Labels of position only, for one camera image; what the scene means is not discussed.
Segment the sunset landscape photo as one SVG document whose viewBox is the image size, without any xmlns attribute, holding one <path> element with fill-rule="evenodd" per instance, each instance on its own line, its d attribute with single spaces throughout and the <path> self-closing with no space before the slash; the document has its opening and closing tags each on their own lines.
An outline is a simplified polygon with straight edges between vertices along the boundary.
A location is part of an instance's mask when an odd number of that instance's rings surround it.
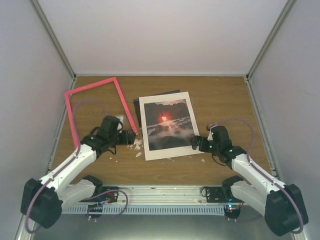
<svg viewBox="0 0 320 240">
<path fill-rule="evenodd" d="M 191 145 L 195 132 L 185 99 L 145 103 L 144 116 L 150 151 Z"/>
</svg>

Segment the pink picture frame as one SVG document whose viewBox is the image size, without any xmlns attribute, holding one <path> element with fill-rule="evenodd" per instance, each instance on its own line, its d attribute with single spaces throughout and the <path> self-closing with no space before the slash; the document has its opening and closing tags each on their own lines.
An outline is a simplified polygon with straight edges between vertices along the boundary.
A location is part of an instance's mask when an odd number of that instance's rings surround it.
<svg viewBox="0 0 320 240">
<path fill-rule="evenodd" d="M 75 124 L 75 113 L 76 113 L 77 107 L 81 103 L 84 103 L 84 102 L 94 102 L 101 108 L 102 112 L 105 115 L 107 115 L 108 113 L 107 113 L 106 109 L 102 106 L 102 104 L 99 101 L 97 101 L 96 99 L 93 99 L 93 98 L 82 99 L 81 101 L 77 102 L 77 104 L 74 106 L 74 108 L 72 108 L 71 102 L 70 102 L 70 96 L 74 95 L 74 94 L 77 94 L 77 93 L 80 93 L 80 92 L 83 92 L 83 91 L 86 91 L 86 90 L 90 90 L 90 89 L 93 89 L 93 88 L 100 87 L 102 85 L 106 85 L 106 84 L 109 84 L 109 83 L 113 83 L 114 86 L 115 86 L 117 95 L 118 95 L 118 97 L 120 99 L 120 102 L 121 102 L 122 107 L 124 109 L 124 112 L 126 114 L 127 120 L 128 120 L 128 122 L 129 122 L 129 124 L 131 126 L 131 129 L 133 130 L 133 132 L 135 134 L 138 133 L 137 126 L 136 126 L 136 124 L 135 124 L 135 122 L 133 120 L 132 114 L 131 114 L 131 112 L 129 110 L 128 104 L 126 102 L 126 99 L 124 97 L 124 94 L 122 92 L 120 84 L 118 82 L 118 79 L 114 76 L 114 77 L 103 79 L 103 80 L 100 80 L 100 81 L 97 81 L 97 82 L 94 82 L 94 83 L 90 83 L 90 84 L 87 84 L 87 85 L 76 87 L 76 88 L 73 88 L 71 90 L 67 90 L 67 91 L 64 92 L 65 106 L 66 106 L 66 110 L 67 110 L 67 116 L 68 116 L 68 120 L 69 120 L 71 136 L 72 136 L 73 145 L 74 145 L 75 149 L 80 145 L 79 144 L 79 142 L 80 142 L 79 134 L 78 134 L 78 130 L 77 130 L 77 127 L 76 127 L 76 124 Z"/>
</svg>

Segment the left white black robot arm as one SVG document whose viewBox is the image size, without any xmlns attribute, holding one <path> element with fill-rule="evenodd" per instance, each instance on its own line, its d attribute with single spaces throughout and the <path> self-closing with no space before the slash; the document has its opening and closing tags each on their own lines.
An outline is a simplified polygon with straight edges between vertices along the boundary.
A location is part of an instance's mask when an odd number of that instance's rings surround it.
<svg viewBox="0 0 320 240">
<path fill-rule="evenodd" d="M 118 145 L 133 144 L 136 133 L 123 129 L 123 117 L 106 115 L 100 126 L 91 130 L 75 151 L 58 167 L 36 180 L 29 179 L 24 185 L 20 212 L 26 220 L 33 220 L 48 229 L 60 218 L 62 211 L 78 202 L 97 202 L 101 206 L 115 202 L 119 189 L 112 187 L 103 192 L 103 182 L 87 175 L 74 185 L 70 183 L 88 165 L 103 153 L 116 154 Z"/>
</svg>

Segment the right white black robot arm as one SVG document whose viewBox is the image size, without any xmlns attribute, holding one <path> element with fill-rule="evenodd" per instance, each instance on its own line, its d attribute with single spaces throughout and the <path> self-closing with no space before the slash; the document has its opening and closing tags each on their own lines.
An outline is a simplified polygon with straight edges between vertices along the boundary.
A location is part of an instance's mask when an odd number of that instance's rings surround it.
<svg viewBox="0 0 320 240">
<path fill-rule="evenodd" d="M 194 136 L 193 150 L 210 153 L 237 173 L 222 182 L 221 196 L 228 203 L 236 199 L 263 216 L 269 229 L 281 237 L 300 234 L 309 222 L 302 192 L 295 184 L 285 184 L 261 168 L 248 150 L 232 144 L 224 126 L 213 126 L 209 136 Z"/>
</svg>

